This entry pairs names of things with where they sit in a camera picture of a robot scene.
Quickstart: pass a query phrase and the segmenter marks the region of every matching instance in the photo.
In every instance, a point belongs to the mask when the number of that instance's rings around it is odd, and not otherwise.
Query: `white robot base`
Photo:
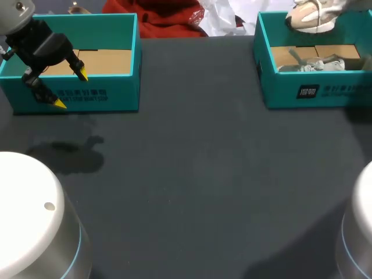
[[[90,243],[53,172],[0,152],[0,278],[88,279]]]
[[[346,208],[336,262],[343,279],[372,278],[372,163],[358,177]]]

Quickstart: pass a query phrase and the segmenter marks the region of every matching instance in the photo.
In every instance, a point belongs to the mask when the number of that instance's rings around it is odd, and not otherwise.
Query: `shoe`
[[[298,65],[280,66],[279,72],[285,71],[344,71],[345,61],[336,55],[327,58],[310,58],[303,60],[294,49],[289,49],[289,53],[297,60]]]
[[[357,0],[295,0],[285,24],[304,33],[323,33],[335,27],[337,17]]]

